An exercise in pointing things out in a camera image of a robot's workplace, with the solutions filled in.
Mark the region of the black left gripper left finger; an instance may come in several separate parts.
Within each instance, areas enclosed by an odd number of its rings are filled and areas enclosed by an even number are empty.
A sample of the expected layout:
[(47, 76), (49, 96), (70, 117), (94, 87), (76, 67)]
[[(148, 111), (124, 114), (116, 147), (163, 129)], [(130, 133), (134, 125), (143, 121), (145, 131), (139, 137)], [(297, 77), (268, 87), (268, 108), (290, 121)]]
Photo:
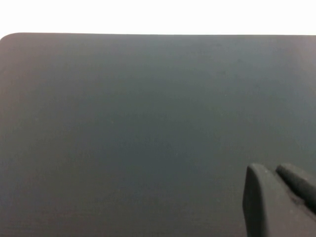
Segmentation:
[(304, 206), (275, 170), (247, 167), (242, 208), (249, 237), (314, 237), (316, 215)]

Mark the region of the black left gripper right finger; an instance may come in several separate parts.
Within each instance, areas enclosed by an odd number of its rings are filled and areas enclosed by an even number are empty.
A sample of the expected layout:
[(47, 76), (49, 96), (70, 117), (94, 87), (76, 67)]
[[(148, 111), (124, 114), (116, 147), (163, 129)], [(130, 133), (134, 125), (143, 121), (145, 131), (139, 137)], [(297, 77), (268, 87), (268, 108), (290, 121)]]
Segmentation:
[(290, 163), (277, 166), (276, 172), (304, 206), (316, 214), (316, 177)]

